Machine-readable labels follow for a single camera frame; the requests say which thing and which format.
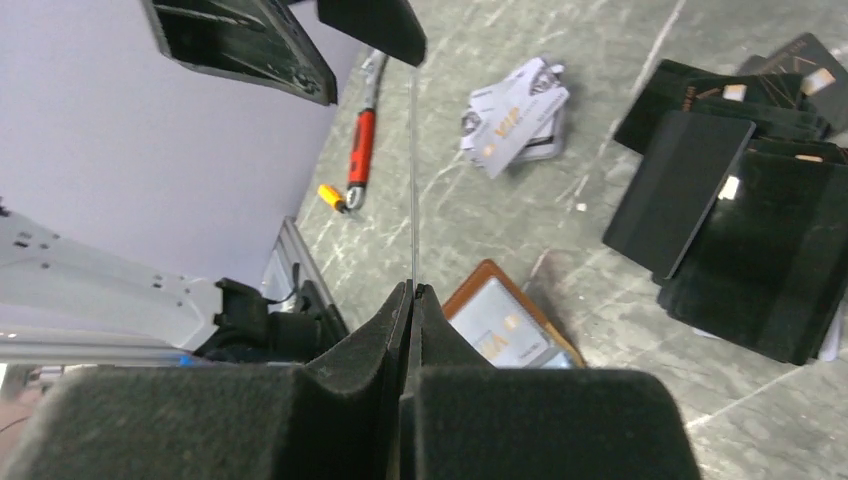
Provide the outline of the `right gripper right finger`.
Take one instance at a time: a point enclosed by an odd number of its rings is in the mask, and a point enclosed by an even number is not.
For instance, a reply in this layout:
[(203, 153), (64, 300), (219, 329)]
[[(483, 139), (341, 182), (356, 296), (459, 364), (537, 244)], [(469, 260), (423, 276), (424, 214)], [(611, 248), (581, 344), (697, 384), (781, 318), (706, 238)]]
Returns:
[(678, 406), (629, 369), (497, 369), (419, 285), (400, 398), (404, 479), (697, 479)]

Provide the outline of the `single black card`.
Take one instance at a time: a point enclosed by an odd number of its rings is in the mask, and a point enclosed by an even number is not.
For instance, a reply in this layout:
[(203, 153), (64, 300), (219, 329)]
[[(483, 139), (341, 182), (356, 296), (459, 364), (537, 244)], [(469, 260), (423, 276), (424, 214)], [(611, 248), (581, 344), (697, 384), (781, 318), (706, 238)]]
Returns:
[(419, 91), (419, 69), (413, 68), (409, 78), (409, 173), (410, 173), (410, 250), (411, 250), (411, 279), (413, 285), (419, 283), (420, 272), (420, 218), (419, 218), (419, 192), (418, 192), (418, 91)]

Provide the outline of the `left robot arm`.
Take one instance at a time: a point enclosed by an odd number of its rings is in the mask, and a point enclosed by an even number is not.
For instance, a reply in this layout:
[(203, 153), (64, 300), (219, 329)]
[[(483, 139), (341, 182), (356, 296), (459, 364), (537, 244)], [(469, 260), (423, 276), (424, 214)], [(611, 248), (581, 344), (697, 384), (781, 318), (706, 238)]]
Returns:
[[(334, 74), (288, 1), (146, 1), (142, 8), (159, 51), (189, 70), (322, 106), (338, 100)], [(427, 38), (406, 1), (320, 1), (316, 10), (321, 23), (373, 50), (346, 194), (320, 192), (333, 209), (351, 214), (366, 198), (385, 62), (421, 65)], [(344, 339), (348, 328), (291, 220), (277, 243), (294, 248), (285, 262), (293, 312), (278, 311), (275, 300), (243, 283), (167, 273), (3, 210), (1, 300), (125, 327), (210, 361), (305, 363)]]

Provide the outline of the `single silver VIP card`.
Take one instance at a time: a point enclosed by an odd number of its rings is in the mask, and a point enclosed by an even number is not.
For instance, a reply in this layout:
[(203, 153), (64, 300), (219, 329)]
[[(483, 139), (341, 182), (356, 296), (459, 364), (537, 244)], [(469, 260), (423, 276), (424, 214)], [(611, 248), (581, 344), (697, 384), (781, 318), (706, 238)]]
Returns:
[(497, 368), (581, 368), (577, 354), (557, 343), (496, 277), (482, 283), (450, 323)]

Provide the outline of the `brown leather card holder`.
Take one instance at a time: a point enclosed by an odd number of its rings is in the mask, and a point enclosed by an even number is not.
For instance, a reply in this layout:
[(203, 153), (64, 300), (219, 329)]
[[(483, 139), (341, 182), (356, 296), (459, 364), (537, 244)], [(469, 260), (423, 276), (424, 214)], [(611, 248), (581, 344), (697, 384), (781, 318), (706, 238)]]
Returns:
[(454, 329), (497, 368), (584, 368), (582, 354), (491, 259), (442, 305)]

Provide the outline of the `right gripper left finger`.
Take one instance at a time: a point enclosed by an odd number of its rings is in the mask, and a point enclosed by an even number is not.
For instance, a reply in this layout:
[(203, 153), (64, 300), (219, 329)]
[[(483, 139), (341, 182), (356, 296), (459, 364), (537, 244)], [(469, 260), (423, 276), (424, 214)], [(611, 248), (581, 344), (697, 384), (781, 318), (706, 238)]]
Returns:
[(5, 479), (383, 479), (412, 285), (293, 366), (88, 367), (24, 425)]

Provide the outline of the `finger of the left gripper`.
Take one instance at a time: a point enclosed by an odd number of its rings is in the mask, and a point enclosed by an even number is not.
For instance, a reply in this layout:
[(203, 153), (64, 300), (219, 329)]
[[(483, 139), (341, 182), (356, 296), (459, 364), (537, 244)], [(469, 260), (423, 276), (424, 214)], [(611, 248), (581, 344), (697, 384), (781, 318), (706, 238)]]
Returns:
[(413, 67), (426, 58), (427, 37), (407, 0), (318, 0), (319, 20)]
[(338, 101), (337, 81), (287, 1), (151, 0), (142, 7), (159, 51), (197, 73)]

